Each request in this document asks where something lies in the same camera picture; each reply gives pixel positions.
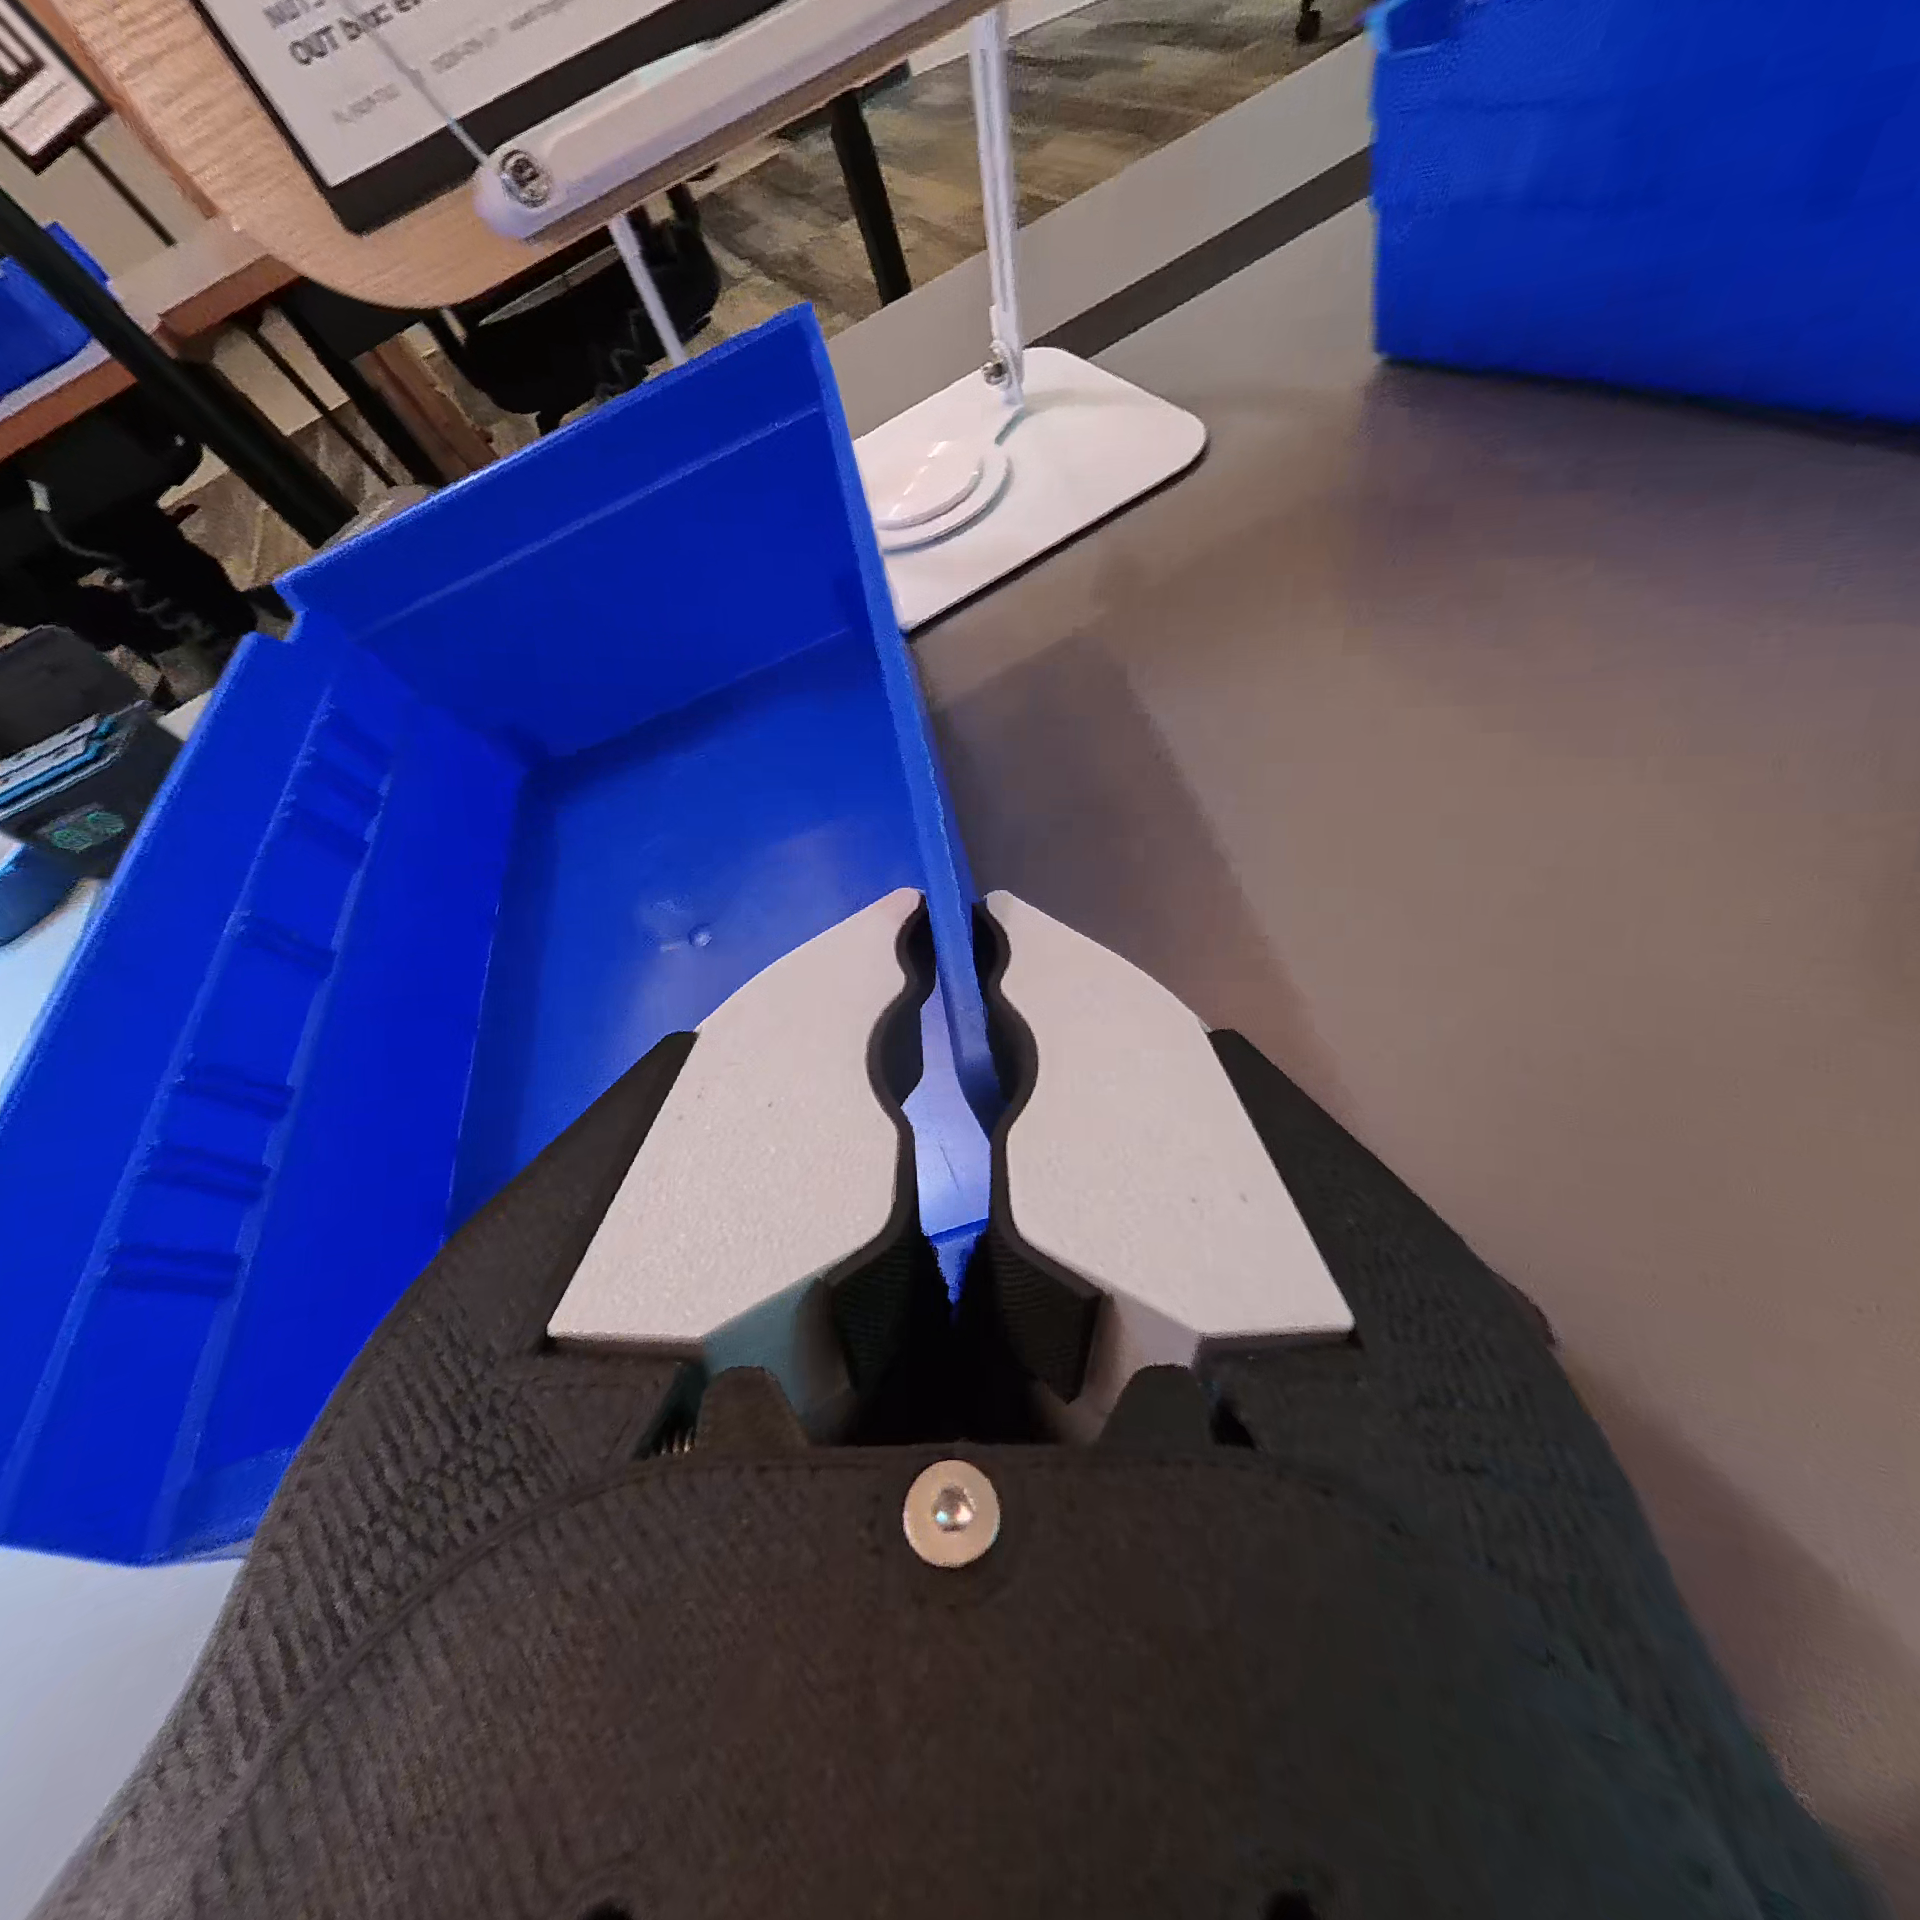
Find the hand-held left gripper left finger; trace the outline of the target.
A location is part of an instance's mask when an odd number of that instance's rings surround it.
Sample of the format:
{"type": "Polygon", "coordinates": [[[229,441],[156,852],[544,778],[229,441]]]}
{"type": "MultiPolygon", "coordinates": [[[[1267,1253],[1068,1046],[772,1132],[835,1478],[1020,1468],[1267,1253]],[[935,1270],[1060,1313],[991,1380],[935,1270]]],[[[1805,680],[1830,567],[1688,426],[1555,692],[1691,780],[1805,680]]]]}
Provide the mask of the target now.
{"type": "Polygon", "coordinates": [[[896,888],[791,946],[717,1012],[550,1316],[561,1347],[765,1367],[848,1405],[834,1290],[917,1224],[888,1023],[917,1035],[925,895],[896,888]]]}

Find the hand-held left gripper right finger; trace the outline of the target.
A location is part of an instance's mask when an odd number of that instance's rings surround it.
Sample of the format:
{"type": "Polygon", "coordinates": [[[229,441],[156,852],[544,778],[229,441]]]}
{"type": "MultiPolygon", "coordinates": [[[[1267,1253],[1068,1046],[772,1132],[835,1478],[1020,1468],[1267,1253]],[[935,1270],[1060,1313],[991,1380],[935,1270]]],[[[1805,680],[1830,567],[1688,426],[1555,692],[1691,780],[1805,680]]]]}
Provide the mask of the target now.
{"type": "Polygon", "coordinates": [[[982,897],[976,952],[1005,1092],[986,1283],[1049,1414],[1105,1419],[1144,1367],[1346,1343],[1357,1313],[1215,1029],[1013,891],[982,897]]]}

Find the blue plastic bin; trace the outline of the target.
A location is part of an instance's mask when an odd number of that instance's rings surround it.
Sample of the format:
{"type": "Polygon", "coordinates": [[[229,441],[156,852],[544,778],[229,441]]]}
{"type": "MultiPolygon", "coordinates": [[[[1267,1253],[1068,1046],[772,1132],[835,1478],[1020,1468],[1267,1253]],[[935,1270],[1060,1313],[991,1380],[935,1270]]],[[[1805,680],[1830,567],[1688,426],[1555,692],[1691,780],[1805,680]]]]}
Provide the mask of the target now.
{"type": "Polygon", "coordinates": [[[973,874],[810,307],[281,580],[3,1077],[3,1546],[242,1549],[446,1237],[896,888],[973,874]]]}
{"type": "Polygon", "coordinates": [[[1916,2],[1377,2],[1376,349],[1916,429],[1916,2]]]}

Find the white display stand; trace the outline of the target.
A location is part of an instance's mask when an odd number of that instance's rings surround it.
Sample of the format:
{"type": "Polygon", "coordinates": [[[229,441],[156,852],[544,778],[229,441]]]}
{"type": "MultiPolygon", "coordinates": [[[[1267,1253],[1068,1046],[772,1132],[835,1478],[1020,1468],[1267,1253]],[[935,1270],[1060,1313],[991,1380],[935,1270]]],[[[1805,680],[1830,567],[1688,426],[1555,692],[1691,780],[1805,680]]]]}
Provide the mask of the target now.
{"type": "MultiPolygon", "coordinates": [[[[823,84],[830,57],[877,53],[935,2],[779,2],[749,27],[630,75],[581,131],[550,136],[575,195],[609,194],[773,109],[779,84],[823,84]]],[[[991,349],[963,375],[856,441],[903,631],[980,596],[1021,565],[1184,478],[1209,445],[1172,400],[1028,343],[1020,303],[1020,211],[1005,6],[966,6],[976,171],[991,269],[991,349]]]]}

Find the blue tape roll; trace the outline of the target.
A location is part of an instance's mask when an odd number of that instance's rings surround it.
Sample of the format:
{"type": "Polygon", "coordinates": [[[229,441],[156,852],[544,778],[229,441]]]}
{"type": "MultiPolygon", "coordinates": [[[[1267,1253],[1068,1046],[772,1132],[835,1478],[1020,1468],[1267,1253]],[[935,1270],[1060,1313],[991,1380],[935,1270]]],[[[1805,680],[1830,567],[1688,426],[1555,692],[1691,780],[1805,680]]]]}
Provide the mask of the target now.
{"type": "Polygon", "coordinates": [[[76,891],[84,895],[95,879],[69,872],[33,847],[3,852],[3,946],[26,940],[41,924],[55,919],[76,891]]]}

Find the black battery charger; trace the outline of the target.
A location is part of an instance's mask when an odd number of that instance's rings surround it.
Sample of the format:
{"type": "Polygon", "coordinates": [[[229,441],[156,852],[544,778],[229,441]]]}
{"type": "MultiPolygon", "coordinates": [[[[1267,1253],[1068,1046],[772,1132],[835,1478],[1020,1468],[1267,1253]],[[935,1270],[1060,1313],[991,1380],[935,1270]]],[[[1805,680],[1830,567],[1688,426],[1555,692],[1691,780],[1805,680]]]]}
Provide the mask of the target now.
{"type": "Polygon", "coordinates": [[[180,750],[78,632],[33,627],[3,645],[3,837],[61,874],[114,874],[180,750]]]}

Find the black office chair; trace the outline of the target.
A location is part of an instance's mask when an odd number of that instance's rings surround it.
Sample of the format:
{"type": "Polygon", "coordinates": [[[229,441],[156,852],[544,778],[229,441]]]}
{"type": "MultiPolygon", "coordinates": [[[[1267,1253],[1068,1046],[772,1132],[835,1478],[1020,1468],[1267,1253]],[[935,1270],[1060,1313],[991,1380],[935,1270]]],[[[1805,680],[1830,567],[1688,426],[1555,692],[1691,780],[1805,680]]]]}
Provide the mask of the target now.
{"type": "MultiPolygon", "coordinates": [[[[645,264],[679,343],[708,330],[722,270],[690,187],[666,194],[666,215],[633,211],[645,264]]],[[[539,433],[610,400],[671,362],[622,251],[592,235],[495,297],[447,310],[446,349],[498,407],[533,417],[539,433]]]]}

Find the wood-top desk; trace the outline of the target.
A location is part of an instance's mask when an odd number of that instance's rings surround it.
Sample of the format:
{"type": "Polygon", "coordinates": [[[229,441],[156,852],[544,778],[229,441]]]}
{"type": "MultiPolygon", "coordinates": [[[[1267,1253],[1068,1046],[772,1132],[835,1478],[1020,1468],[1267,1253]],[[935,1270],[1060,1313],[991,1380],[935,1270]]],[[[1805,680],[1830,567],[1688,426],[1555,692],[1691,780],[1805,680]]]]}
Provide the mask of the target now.
{"type": "Polygon", "coordinates": [[[226,221],[208,221],[184,246],[114,279],[107,289],[156,346],[188,362],[214,362],[214,343],[226,326],[279,307],[323,369],[349,371],[343,382],[349,406],[376,400],[366,422],[427,485],[498,458],[405,343],[405,332],[424,321],[422,310],[364,303],[316,287],[226,221]]]}

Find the row of small blue bins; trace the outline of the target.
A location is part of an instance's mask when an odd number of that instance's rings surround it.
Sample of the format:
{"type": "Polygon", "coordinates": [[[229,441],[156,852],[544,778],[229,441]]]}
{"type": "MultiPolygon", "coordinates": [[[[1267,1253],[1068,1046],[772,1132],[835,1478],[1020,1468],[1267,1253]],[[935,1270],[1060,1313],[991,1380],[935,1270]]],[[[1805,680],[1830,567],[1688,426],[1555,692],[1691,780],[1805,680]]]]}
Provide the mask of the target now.
{"type": "Polygon", "coordinates": [[[93,337],[10,256],[3,257],[3,397],[76,360],[93,337]]]}

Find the printed marker sign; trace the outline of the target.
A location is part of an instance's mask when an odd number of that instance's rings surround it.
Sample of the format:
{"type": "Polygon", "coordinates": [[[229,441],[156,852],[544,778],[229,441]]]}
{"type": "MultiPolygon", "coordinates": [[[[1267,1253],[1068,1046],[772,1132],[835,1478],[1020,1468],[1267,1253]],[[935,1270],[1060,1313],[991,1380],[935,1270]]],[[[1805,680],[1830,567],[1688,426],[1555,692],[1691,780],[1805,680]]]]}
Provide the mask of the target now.
{"type": "Polygon", "coordinates": [[[44,176],[113,116],[23,2],[3,2],[3,147],[44,176]]]}

